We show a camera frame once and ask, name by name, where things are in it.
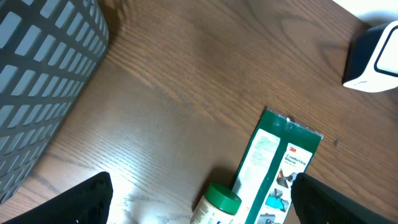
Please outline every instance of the wooden table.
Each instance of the wooden table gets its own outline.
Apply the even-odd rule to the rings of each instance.
[[[310,175],[398,221],[398,91],[341,85],[357,18],[331,0],[101,6],[109,52],[0,222],[106,170],[110,223],[188,223],[203,183],[231,181],[265,107],[325,135]]]

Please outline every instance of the green lid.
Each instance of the green lid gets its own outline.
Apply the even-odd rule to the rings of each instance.
[[[241,206],[242,200],[224,185],[210,183],[205,192],[205,198],[218,209],[235,215]]]

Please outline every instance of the package label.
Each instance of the package label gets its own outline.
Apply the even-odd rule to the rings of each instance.
[[[242,199],[234,223],[246,221],[279,143],[279,137],[258,129],[232,189]]]
[[[298,173],[304,172],[312,153],[288,143],[278,173],[261,206],[255,223],[282,224],[292,204],[291,188]]]

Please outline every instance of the perforated basket side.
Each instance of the perforated basket side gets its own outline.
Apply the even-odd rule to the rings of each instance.
[[[14,195],[108,49],[95,0],[0,1],[0,203]]]

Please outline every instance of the white device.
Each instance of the white device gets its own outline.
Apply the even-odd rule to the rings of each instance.
[[[369,93],[398,86],[398,21],[373,27],[355,41],[343,86]]]

